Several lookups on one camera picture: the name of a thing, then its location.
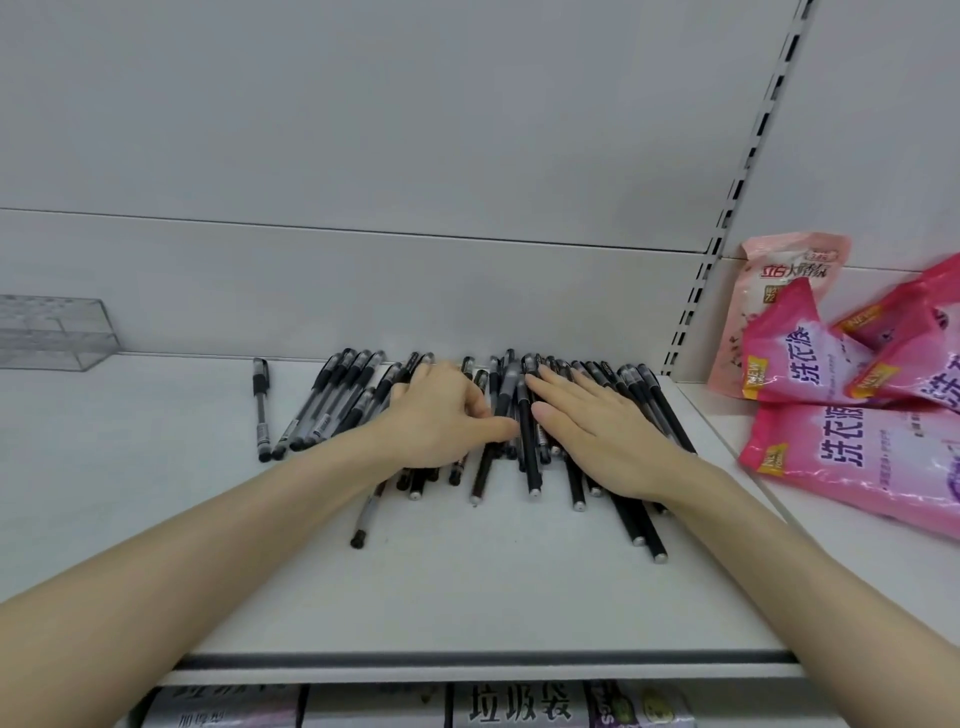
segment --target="store shelf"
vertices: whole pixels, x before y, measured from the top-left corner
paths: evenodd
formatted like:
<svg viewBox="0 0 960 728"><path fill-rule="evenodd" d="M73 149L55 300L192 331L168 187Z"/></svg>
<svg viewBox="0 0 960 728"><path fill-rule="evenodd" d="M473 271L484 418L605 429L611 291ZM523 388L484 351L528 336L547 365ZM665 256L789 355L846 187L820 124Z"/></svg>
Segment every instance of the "store shelf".
<svg viewBox="0 0 960 728"><path fill-rule="evenodd" d="M272 365L275 436L317 367ZM250 379L248 359L143 355L0 372L0 598L258 473ZM762 498L663 388L702 455ZM420 502L390 491L362 551L353 503L165 682L801 674L676 520L656 517L670 562L655 565L608 500L571 510L559 465L540 501L525 490L502 462L475 509L463 486L429 484Z"/></svg>
<svg viewBox="0 0 960 728"><path fill-rule="evenodd" d="M756 404L716 395L705 384L681 384L680 389L731 453L739 453L750 437ZM797 523L833 558L948 640L960 643L956 620L960 543L770 478L757 482L784 517Z"/></svg>

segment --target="left hand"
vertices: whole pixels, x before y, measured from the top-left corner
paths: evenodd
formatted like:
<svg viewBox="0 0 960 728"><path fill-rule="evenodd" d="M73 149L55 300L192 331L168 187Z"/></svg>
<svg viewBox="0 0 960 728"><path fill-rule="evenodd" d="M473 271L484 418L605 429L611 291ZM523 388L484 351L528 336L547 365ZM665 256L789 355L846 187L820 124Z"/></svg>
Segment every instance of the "left hand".
<svg viewBox="0 0 960 728"><path fill-rule="evenodd" d="M494 417L483 392L448 361L421 364L409 385L395 384L390 407L366 426L403 468L439 468L519 432L515 420Z"/></svg>

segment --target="pile of pens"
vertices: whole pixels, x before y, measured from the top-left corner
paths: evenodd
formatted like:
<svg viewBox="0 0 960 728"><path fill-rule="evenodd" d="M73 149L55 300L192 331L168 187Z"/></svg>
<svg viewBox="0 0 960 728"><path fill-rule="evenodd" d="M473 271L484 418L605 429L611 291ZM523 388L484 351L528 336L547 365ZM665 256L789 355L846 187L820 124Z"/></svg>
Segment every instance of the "pile of pens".
<svg viewBox="0 0 960 728"><path fill-rule="evenodd" d="M418 352L413 352L405 364L391 364L377 383L372 385L372 379L385 359L386 354L383 351L356 352L353 349L344 349L331 356L317 374L297 415L272 448L265 411L270 371L265 359L254 359L253 394L256 398L257 455L260 462L281 460L288 449L296 452L312 448L368 422L388 406L388 397L394 384L409 382L420 364L433 363L434 355L426 353L421 356ZM566 469L574 511L587 510L585 493L593 497L610 495L630 542L634 546L646 546L655 563L666 562L666 549L644 502L608 493L593 478L583 473L573 458L534 419L531 405L537 400L537 396L527 387L524 376L540 376L541 365L548 366L553 372L570 381L573 381L573 370L577 370L600 386L612 388L632 401L664 437L689 452L696 452L660 389L657 378L644 364L625 364L615 372L606 361L567 362L554 356L541 357L537 353L528 353L517 358L514 350L507 349L502 357L492 356L484 369L476 366L472 356L467 356L463 360L461 371L481 392L489 392L493 414L499 417L514 417L519 423L519 435L513 442L489 443L484 447L470 490L470 503L477 506L482 502L491 466L496 459L506 458L517 462L519 470L526 476L530 498L537 498L542 493L543 469L554 460L561 460ZM450 485L460 485L467 458L468 456L464 455L450 466ZM439 468L405 470L397 477L396 487L406 492L409 499L420 500L423 498L426 483L439 479ZM363 548L373 515L388 482L377 485L367 498L350 540L350 545L354 548ZM658 513L667 513L659 503L651 505Z"/></svg>

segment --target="laundry detergent pouch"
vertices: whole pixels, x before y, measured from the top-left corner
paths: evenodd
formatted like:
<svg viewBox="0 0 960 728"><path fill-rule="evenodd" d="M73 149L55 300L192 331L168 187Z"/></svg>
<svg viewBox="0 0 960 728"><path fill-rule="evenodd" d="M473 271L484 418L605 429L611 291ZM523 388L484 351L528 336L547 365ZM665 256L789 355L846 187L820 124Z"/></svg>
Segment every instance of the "laundry detergent pouch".
<svg viewBox="0 0 960 728"><path fill-rule="evenodd" d="M737 276L720 348L707 386L728 397L743 397L742 333L793 279L807 278L819 302L850 255L850 239L827 232L791 232L752 237L743 244L747 264Z"/></svg>
<svg viewBox="0 0 960 728"><path fill-rule="evenodd" d="M960 539L960 415L762 404L740 462L819 496Z"/></svg>
<svg viewBox="0 0 960 728"><path fill-rule="evenodd" d="M960 253L901 283L879 301L857 309L833 326L875 352L892 343L898 323L926 309L943 323L943 306L960 303Z"/></svg>
<svg viewBox="0 0 960 728"><path fill-rule="evenodd" d="M874 353L820 320L809 279L795 279L743 329L748 400L856 404L845 392Z"/></svg>
<svg viewBox="0 0 960 728"><path fill-rule="evenodd" d="M960 303L919 306L847 388L851 397L919 397L960 412Z"/></svg>

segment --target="clear acrylic display box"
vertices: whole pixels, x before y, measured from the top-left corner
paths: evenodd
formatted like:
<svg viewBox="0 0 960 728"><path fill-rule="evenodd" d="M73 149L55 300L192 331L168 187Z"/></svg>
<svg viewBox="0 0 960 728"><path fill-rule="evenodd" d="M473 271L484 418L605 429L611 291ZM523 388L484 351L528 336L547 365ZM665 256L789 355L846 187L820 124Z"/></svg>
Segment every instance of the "clear acrylic display box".
<svg viewBox="0 0 960 728"><path fill-rule="evenodd" d="M119 349L99 299L0 296L0 369L85 372Z"/></svg>

